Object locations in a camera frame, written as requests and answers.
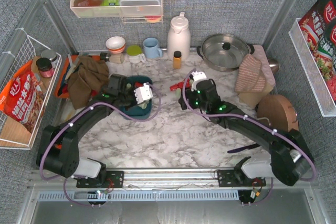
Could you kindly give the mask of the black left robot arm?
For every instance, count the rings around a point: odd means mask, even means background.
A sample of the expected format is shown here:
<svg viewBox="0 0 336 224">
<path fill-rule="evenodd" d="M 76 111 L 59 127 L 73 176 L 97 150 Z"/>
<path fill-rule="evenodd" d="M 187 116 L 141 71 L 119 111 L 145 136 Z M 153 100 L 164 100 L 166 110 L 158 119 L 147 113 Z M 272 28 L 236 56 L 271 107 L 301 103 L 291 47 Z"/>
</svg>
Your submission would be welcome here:
<svg viewBox="0 0 336 224">
<path fill-rule="evenodd" d="M 36 159 L 41 178 L 48 180 L 43 173 L 44 170 L 64 178 L 98 177 L 102 165 L 97 161 L 89 160 L 88 170 L 83 173 L 78 171 L 83 167 L 83 161 L 79 155 L 80 140 L 93 126 L 114 111 L 132 121 L 147 121 L 142 116 L 128 115 L 126 111 L 142 103 L 150 103 L 153 90 L 152 81 L 132 82 L 126 76 L 111 75 L 108 83 L 101 87 L 78 114 L 59 126 L 49 125 L 43 129 Z"/>
</svg>

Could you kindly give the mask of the brown cloth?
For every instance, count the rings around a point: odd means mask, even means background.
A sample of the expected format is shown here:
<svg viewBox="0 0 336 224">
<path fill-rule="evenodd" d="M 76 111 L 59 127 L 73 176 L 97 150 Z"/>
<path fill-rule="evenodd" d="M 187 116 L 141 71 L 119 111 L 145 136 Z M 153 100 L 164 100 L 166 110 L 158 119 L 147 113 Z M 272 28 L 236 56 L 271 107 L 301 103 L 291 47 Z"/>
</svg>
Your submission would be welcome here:
<svg viewBox="0 0 336 224">
<path fill-rule="evenodd" d="M 69 99 L 74 109 L 88 105 L 92 91 L 99 92 L 109 82 L 109 69 L 105 61 L 79 56 L 79 68 L 68 79 Z"/>
</svg>

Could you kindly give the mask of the pink striped towel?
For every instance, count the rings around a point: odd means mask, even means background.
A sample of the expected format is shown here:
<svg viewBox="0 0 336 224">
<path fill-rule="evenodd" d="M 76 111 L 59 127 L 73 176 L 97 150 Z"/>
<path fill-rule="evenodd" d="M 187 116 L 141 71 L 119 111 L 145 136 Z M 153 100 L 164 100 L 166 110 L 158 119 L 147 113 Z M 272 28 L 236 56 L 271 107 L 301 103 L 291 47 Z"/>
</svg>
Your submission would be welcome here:
<svg viewBox="0 0 336 224">
<path fill-rule="evenodd" d="M 253 55 L 247 54 L 239 66 L 236 93 L 258 93 L 264 90 L 266 78 L 262 71 L 262 63 Z"/>
</svg>

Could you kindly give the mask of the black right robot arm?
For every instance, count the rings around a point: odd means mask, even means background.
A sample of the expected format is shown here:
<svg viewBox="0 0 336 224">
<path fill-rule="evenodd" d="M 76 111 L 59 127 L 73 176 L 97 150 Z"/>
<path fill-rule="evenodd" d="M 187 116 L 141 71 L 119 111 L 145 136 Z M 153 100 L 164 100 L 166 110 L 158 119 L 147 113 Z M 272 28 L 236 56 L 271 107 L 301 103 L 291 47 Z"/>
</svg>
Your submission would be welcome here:
<svg viewBox="0 0 336 224">
<path fill-rule="evenodd" d="M 313 157 L 299 131 L 285 132 L 259 123 L 237 106 L 221 100 L 212 79 L 199 81 L 196 89 L 188 88 L 186 84 L 184 81 L 179 99 L 181 108 L 258 144 L 270 155 L 273 177 L 287 186 L 293 186 L 298 180 L 311 182 L 316 179 Z"/>
</svg>

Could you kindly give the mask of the teal storage basket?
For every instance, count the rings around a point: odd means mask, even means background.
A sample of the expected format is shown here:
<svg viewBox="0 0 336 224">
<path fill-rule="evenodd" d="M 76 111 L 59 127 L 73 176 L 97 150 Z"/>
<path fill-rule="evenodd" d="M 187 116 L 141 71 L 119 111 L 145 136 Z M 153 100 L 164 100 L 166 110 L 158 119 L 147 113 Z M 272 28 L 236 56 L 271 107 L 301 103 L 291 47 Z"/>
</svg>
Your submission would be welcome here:
<svg viewBox="0 0 336 224">
<path fill-rule="evenodd" d="M 140 84 L 144 84 L 144 83 L 150 83 L 152 84 L 153 81 L 151 78 L 147 77 L 147 76 L 129 76 L 127 77 L 127 83 L 131 84 L 131 85 L 136 85 L 137 87 L 140 86 Z M 150 100 L 147 103 L 147 106 L 145 109 L 141 108 L 140 106 L 134 106 L 132 108 L 128 108 L 126 109 L 126 107 L 121 106 L 119 107 L 119 109 L 125 113 L 126 115 L 135 118 L 135 119 L 140 119 L 140 120 L 144 120 L 149 118 L 150 114 L 151 114 L 151 110 L 152 110 L 152 101 Z"/>
</svg>

